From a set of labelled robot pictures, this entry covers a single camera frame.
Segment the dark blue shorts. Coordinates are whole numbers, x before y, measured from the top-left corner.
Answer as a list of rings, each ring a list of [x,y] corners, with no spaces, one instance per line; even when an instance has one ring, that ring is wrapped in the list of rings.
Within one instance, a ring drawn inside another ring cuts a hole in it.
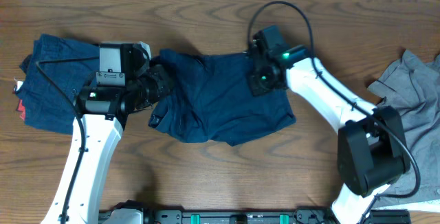
[[[166,68],[175,86],[157,103],[148,125],[181,142],[236,146],[296,122],[285,91],[252,95],[247,75],[253,64],[243,53],[196,56],[162,49],[154,62]]]

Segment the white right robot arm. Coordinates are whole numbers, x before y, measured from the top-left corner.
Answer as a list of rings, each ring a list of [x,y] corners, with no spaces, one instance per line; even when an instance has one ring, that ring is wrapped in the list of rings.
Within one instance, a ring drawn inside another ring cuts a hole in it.
[[[254,95],[289,89],[304,98],[338,135],[343,185],[329,210],[297,210],[297,223],[409,223],[405,210],[374,210],[375,202],[410,169],[419,172],[400,114],[378,108],[334,78],[304,47],[248,52]]]

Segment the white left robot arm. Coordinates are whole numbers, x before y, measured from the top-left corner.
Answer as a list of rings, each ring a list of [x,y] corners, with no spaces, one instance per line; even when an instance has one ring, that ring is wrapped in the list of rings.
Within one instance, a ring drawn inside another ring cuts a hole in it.
[[[128,116],[167,96],[173,86],[162,65],[92,73],[71,104],[71,147],[44,223],[98,222],[109,164]]]

